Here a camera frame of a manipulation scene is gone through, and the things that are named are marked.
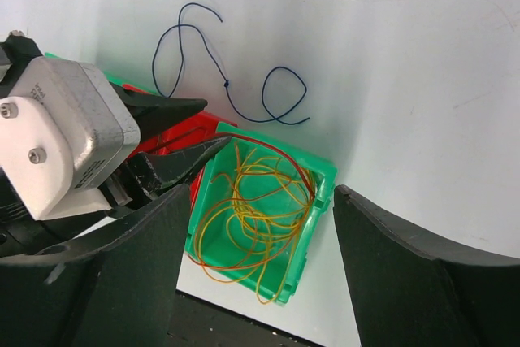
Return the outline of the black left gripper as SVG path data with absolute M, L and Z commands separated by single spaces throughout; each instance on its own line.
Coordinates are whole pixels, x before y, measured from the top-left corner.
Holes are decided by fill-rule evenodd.
M 2 256 L 59 242 L 48 222 L 111 209 L 101 187 L 123 161 L 207 104 L 125 89 L 94 65 L 45 56 L 11 31 L 1 44 Z M 139 153 L 137 183 L 145 193 L 191 183 L 231 140 Z

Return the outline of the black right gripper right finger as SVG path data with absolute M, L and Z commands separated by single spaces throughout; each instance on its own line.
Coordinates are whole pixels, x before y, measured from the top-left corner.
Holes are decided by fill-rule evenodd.
M 451 241 L 344 185 L 333 214 L 362 345 L 518 345 L 517 258 Z

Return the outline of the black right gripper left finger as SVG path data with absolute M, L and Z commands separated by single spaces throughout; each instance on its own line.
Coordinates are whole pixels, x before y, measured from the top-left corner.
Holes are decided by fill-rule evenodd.
M 181 184 L 39 254 L 1 261 L 4 346 L 164 346 L 190 218 Z

